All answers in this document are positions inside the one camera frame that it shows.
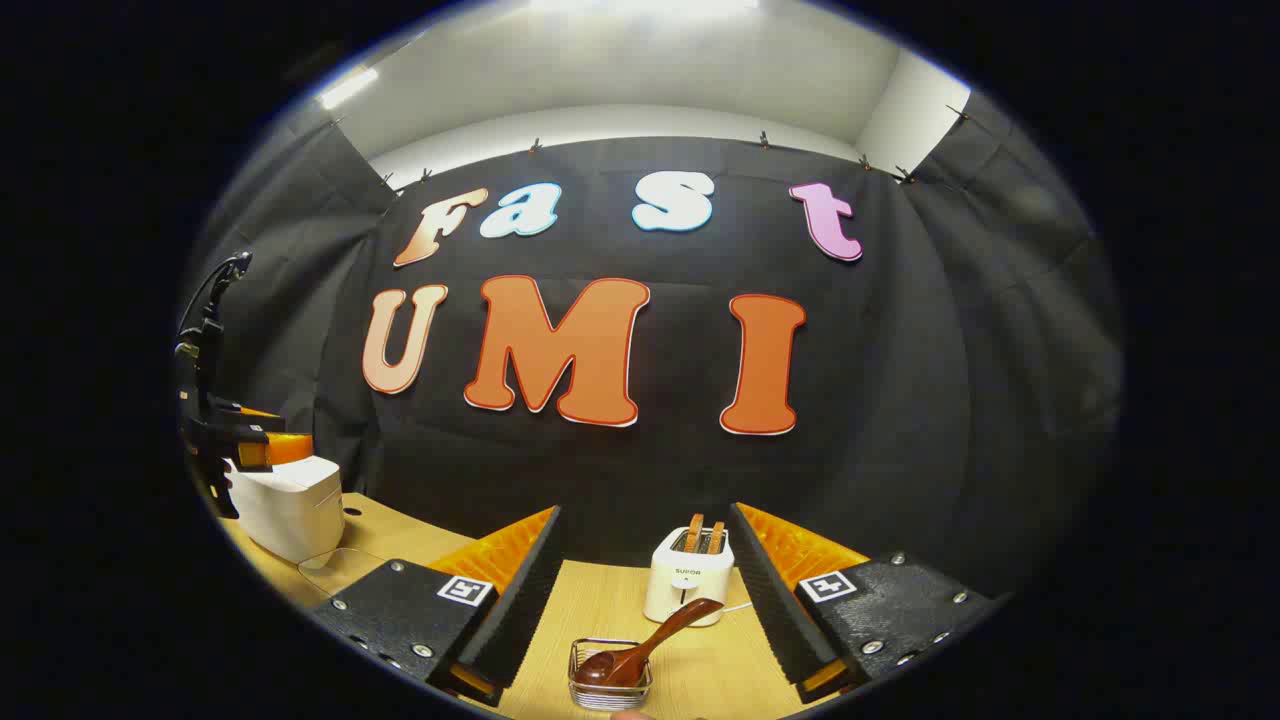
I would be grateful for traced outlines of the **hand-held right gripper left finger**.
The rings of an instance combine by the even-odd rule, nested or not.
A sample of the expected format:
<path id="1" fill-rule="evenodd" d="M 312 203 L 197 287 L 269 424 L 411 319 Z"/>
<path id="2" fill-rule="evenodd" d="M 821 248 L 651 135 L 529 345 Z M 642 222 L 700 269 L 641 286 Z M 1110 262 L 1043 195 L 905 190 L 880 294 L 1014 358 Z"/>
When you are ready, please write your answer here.
<path id="1" fill-rule="evenodd" d="M 384 666 L 495 707 L 562 568 L 561 514 L 550 506 L 428 565 L 388 559 L 310 618 Z"/>

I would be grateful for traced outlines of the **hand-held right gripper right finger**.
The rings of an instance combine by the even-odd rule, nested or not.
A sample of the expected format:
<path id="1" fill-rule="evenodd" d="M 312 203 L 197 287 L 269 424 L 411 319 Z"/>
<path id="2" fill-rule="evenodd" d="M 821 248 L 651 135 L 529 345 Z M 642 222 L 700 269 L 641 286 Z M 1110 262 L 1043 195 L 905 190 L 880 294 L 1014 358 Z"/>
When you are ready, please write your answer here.
<path id="1" fill-rule="evenodd" d="M 758 620 L 801 702 L 891 676 L 1001 607 L 916 555 L 859 553 L 746 503 L 728 539 Z"/>

